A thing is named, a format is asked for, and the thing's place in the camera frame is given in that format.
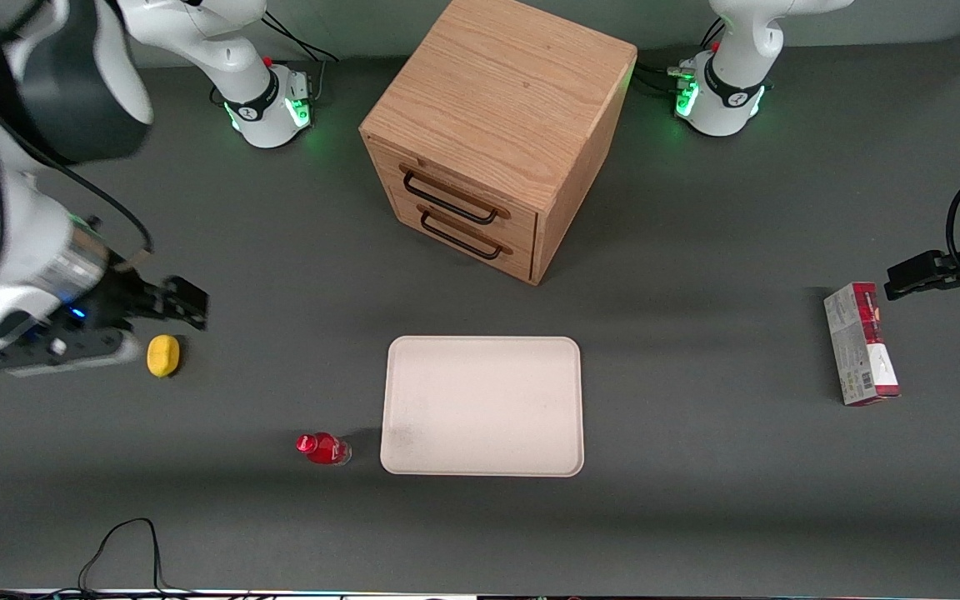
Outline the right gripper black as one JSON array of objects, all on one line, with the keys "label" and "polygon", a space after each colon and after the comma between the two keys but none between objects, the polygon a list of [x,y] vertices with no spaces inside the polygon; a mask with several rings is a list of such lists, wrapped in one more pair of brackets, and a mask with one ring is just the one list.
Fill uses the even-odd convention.
[{"label": "right gripper black", "polygon": [[134,269],[110,268],[90,292],[90,327],[133,332],[134,319],[153,318],[206,331],[208,307],[208,292],[184,277],[165,277],[155,285]]}]

